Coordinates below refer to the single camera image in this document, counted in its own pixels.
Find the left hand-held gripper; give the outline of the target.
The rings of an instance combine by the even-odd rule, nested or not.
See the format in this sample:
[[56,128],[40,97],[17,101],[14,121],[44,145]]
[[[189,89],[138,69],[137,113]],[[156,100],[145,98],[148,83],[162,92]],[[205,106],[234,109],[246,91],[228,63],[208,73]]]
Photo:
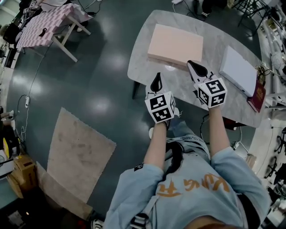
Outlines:
[[167,83],[162,73],[156,74],[150,89],[151,92],[146,93],[145,104],[155,123],[167,122],[175,116],[180,117],[173,93],[167,92]]

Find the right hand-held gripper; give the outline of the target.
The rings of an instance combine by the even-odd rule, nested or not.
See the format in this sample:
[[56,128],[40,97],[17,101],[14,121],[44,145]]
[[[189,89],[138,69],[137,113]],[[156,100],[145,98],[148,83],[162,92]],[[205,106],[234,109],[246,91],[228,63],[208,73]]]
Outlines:
[[225,103],[227,88],[221,77],[210,72],[207,78],[208,70],[192,60],[187,61],[187,68],[194,82],[195,96],[202,108],[209,109]]

